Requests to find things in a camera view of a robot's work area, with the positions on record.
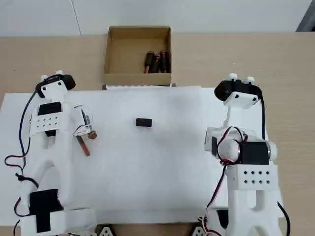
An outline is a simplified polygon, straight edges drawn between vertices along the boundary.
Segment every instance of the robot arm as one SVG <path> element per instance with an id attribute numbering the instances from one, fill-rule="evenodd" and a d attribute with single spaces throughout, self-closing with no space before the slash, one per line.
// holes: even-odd
<path id="1" fill-rule="evenodd" d="M 91 116 L 84 108 L 73 108 L 66 102 L 66 94 L 74 86 L 73 78 L 62 72 L 44 78 L 36 86 L 38 95 L 48 103 L 40 105 L 32 114 L 30 138 L 36 142 L 31 143 L 29 154 L 37 152 L 35 156 L 41 158 L 26 169 L 25 175 L 40 184 L 46 171 L 55 167 L 61 182 L 60 189 L 44 191 L 36 191 L 38 186 L 34 182 L 21 182 L 16 211 L 21 216 L 23 236 L 59 235 L 96 224 L 93 209 L 67 209 L 73 198 L 73 136 L 81 137 L 92 130 Z"/>
<path id="2" fill-rule="evenodd" d="M 228 106 L 228 114 L 223 127 L 208 127 L 206 132 L 205 150 L 222 163 L 223 173 L 205 217 L 199 219 L 205 233 L 256 236 L 256 231 L 262 231 L 266 236 L 282 236 L 278 225 L 278 168 L 272 163 L 277 158 L 277 147 L 254 131 L 242 128 L 243 110 L 262 99 L 261 90 L 252 82 L 252 77 L 241 82 L 231 74 L 230 80 L 215 89 L 216 97 Z M 222 214 L 212 208 L 212 203 L 224 175 L 227 175 L 228 209 L 222 209 Z M 253 193 L 256 204 L 249 207 L 248 197 Z"/>

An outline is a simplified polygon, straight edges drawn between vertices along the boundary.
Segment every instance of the red wire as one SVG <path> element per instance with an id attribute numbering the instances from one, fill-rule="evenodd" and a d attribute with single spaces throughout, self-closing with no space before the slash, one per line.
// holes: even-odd
<path id="1" fill-rule="evenodd" d="M 221 138 L 220 141 L 218 142 L 217 148 L 219 147 L 220 143 L 222 143 L 222 141 L 226 138 L 228 132 L 230 131 L 230 129 L 231 129 L 232 127 L 233 127 L 233 126 L 228 127 L 227 130 L 224 132 L 222 138 Z M 241 133 L 240 129 L 237 128 L 237 127 L 235 127 L 235 129 L 239 132 L 239 134 L 241 135 L 241 139 L 242 139 L 242 133 Z M 242 139 L 241 141 L 242 141 L 242 142 L 246 142 L 247 140 L 248 140 L 248 135 L 245 134 L 244 140 Z M 209 208 L 209 206 L 211 206 L 211 204 L 212 204 L 212 203 L 214 202 L 214 200 L 216 199 L 216 196 L 217 196 L 217 194 L 218 194 L 218 192 L 219 192 L 219 190 L 220 190 L 220 188 L 221 188 L 221 185 L 222 185 L 222 183 L 223 183 L 223 180 L 224 180 L 224 173 L 225 173 L 225 170 L 226 170 L 227 166 L 228 166 L 228 165 L 235 165 L 235 164 L 236 164 L 236 162 L 233 162 L 233 161 L 231 161 L 231 160 L 222 159 L 222 158 L 220 157 L 218 151 L 217 151 L 217 154 L 218 154 L 218 157 L 219 157 L 219 159 L 220 159 L 220 163 L 223 165 L 223 171 L 222 171 L 222 175 L 221 175 L 221 177 L 220 177 L 220 179 L 219 179 L 219 181 L 218 181 L 218 184 L 217 184 L 217 186 L 216 186 L 216 188 L 215 188 L 215 190 L 214 190 L 214 192 L 213 192 L 213 195 L 212 195 L 212 197 L 211 197 L 209 203 L 208 203 L 207 206 L 206 206 L 206 211 L 207 211 L 207 209 Z M 203 225 L 204 230 L 205 230 L 207 233 L 213 233 L 213 234 L 216 234 L 217 236 L 221 236 L 221 234 L 218 233 L 217 231 L 215 231 L 215 230 L 209 230 L 209 229 L 207 228 L 207 225 L 206 225 L 206 216 L 203 217 L 203 219 L 202 219 L 202 225 Z"/>

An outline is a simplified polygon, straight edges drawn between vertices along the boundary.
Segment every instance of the perforated white bracket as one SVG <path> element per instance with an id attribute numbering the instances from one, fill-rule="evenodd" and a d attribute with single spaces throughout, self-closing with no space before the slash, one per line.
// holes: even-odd
<path id="1" fill-rule="evenodd" d="M 233 92 L 224 101 L 224 105 L 228 106 L 227 117 L 224 121 L 224 126 L 242 127 L 243 110 L 250 108 L 258 101 L 257 95 Z"/>
<path id="2" fill-rule="evenodd" d="M 68 93 L 68 90 L 62 80 L 43 85 L 41 87 L 42 93 L 47 100 L 51 99 L 53 102 L 64 103 L 64 96 Z"/>
<path id="3" fill-rule="evenodd" d="M 278 190 L 278 166 L 235 165 L 226 170 L 228 187 L 243 190 Z"/>
<path id="4" fill-rule="evenodd" d="M 32 116 L 30 135 L 49 130 L 65 130 L 67 124 L 65 116 L 66 114 L 63 112 Z"/>
<path id="5" fill-rule="evenodd" d="M 98 236 L 114 236 L 109 227 L 104 227 Z"/>
<path id="6" fill-rule="evenodd" d="M 242 109 L 248 109 L 258 101 L 257 95 L 242 93 L 242 92 L 233 92 L 231 95 L 224 101 L 225 106 L 239 107 Z"/>
<path id="7" fill-rule="evenodd" d="M 195 228 L 191 236 L 205 236 L 205 232 L 203 231 L 202 227 L 198 226 Z"/>

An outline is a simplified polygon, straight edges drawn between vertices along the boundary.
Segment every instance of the small black cube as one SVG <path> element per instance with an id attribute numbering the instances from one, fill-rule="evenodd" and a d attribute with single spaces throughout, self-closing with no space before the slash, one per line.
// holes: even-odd
<path id="1" fill-rule="evenodd" d="M 136 119 L 136 126 L 151 127 L 152 126 L 152 119 L 137 118 Z"/>

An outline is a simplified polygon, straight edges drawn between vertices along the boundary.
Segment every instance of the black block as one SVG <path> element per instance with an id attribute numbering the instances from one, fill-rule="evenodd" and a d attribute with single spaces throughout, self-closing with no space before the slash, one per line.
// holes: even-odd
<path id="1" fill-rule="evenodd" d="M 37 233 L 50 231 L 50 213 L 63 210 L 58 200 L 58 189 L 32 192 L 29 210 L 30 215 L 36 216 Z"/>
<path id="2" fill-rule="evenodd" d="M 137 118 L 136 119 L 136 126 L 151 127 L 152 126 L 152 119 Z"/>
<path id="3" fill-rule="evenodd" d="M 240 143 L 240 163 L 248 165 L 268 165 L 268 146 L 265 142 Z"/>

